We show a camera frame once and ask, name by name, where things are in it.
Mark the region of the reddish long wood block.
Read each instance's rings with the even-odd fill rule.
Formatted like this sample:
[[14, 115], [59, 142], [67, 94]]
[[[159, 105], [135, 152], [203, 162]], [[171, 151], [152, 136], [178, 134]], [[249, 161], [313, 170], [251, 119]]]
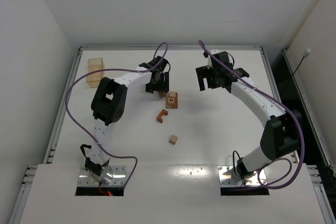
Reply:
[[177, 109], [178, 108], [178, 93], [175, 97], [175, 104], [172, 106], [173, 109]]

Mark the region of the letter N wood cube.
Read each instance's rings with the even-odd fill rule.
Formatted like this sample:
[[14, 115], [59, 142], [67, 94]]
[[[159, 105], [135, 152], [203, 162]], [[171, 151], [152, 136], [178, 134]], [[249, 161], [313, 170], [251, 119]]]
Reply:
[[173, 106], [175, 104], [175, 97], [167, 97], [166, 104], [168, 106]]

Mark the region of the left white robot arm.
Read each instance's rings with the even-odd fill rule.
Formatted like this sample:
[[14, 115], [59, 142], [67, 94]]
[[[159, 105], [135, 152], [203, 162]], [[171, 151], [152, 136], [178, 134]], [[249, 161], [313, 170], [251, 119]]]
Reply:
[[94, 140], [92, 145], [82, 145], [85, 156], [85, 168], [96, 176], [102, 174], [108, 166], [110, 156], [106, 154], [109, 140], [106, 136], [121, 119], [125, 109], [127, 95], [138, 87], [147, 93], [169, 92], [169, 72], [164, 71], [170, 63], [157, 56], [148, 63], [140, 64], [134, 72], [110, 79], [104, 77], [96, 90], [91, 103], [94, 117]]

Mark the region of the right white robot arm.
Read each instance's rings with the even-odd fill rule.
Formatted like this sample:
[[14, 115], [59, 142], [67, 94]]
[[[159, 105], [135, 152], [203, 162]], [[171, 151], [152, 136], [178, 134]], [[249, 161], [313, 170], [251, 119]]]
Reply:
[[262, 93], [247, 71], [234, 68], [234, 60], [228, 52], [214, 50], [203, 55], [207, 64], [196, 68], [200, 90], [226, 89], [252, 111], [264, 128], [259, 146], [238, 159], [234, 168], [237, 176], [244, 179], [301, 147], [303, 133], [299, 112], [287, 111]]

